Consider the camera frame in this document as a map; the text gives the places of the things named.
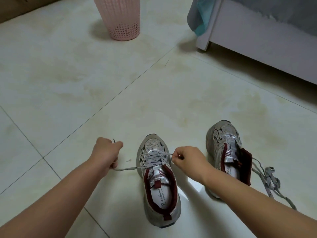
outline tile floor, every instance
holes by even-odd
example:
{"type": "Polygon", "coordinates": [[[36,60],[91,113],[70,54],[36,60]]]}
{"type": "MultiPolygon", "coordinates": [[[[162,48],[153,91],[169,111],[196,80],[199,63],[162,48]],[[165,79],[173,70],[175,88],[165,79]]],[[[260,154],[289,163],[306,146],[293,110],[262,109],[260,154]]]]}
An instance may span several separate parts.
{"type": "MultiPolygon", "coordinates": [[[[0,225],[86,160],[99,136],[124,142],[119,166],[128,167],[153,132],[170,151],[206,153],[206,131],[221,119],[275,167],[298,210],[317,219],[316,86],[214,44],[196,50],[191,2],[141,0],[141,34],[128,42],[110,39],[93,0],[63,0],[0,24],[0,225]]],[[[146,220],[136,171],[113,171],[68,237],[253,237],[173,170],[182,201],[174,226],[146,220]]],[[[256,174],[251,184],[265,193],[256,174]]]]}

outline sneaker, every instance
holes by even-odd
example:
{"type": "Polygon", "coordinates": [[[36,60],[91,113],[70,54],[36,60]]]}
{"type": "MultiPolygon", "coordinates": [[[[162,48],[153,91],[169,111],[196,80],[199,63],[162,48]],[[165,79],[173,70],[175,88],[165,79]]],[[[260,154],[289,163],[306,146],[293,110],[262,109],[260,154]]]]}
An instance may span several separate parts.
{"type": "Polygon", "coordinates": [[[251,185],[252,155],[242,148],[239,133],[229,121],[221,120],[208,130],[206,148],[215,168],[251,185]]]}
{"type": "Polygon", "coordinates": [[[147,135],[141,143],[136,167],[144,181],[144,210],[149,222],[160,228],[174,225],[181,213],[181,204],[174,173],[170,167],[171,155],[164,141],[156,134],[147,135]]]}

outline pink wastebasket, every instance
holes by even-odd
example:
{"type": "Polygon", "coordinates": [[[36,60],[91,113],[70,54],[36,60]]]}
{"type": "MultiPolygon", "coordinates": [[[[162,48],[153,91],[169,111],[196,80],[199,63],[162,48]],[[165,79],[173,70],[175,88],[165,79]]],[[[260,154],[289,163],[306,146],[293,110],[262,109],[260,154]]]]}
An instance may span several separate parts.
{"type": "Polygon", "coordinates": [[[140,34],[140,0],[94,0],[110,36],[119,41],[140,34]]]}

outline left hand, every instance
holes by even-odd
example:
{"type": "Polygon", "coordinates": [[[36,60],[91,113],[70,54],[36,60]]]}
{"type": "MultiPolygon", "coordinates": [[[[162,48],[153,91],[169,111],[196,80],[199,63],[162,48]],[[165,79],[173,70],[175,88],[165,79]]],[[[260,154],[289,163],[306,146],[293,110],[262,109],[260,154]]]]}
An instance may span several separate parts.
{"type": "Polygon", "coordinates": [[[117,167],[118,163],[116,161],[122,147],[123,143],[121,141],[112,143],[110,139],[99,137],[88,161],[101,168],[101,175],[104,177],[109,169],[117,167]]]}

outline right hand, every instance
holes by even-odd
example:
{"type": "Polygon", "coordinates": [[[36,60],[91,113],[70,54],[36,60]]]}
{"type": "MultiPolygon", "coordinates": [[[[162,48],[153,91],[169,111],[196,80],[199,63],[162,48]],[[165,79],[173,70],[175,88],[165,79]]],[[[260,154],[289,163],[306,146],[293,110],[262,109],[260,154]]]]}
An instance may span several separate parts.
{"type": "Polygon", "coordinates": [[[204,177],[214,169],[204,154],[192,146],[178,147],[172,155],[172,162],[188,177],[201,184],[204,183],[204,177]]]}

